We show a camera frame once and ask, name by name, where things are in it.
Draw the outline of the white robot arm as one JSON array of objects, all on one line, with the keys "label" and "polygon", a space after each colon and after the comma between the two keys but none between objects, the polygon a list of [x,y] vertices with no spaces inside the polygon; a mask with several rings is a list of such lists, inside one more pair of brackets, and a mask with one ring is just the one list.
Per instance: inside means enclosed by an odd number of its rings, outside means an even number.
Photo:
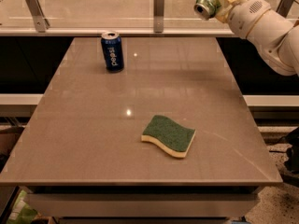
[{"label": "white robot arm", "polygon": [[239,38],[248,40],[272,70],[299,75],[299,27],[264,0],[218,0],[216,18]]}]

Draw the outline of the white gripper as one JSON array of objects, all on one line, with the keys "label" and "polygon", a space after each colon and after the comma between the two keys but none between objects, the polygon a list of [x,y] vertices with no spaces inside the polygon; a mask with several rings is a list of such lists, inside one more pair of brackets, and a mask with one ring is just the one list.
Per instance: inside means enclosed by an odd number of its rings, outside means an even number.
[{"label": "white gripper", "polygon": [[[220,0],[222,3],[232,4],[237,0]],[[246,0],[236,6],[220,7],[215,18],[222,22],[228,22],[231,31],[242,39],[246,39],[254,24],[262,15],[271,9],[264,0]]]}]

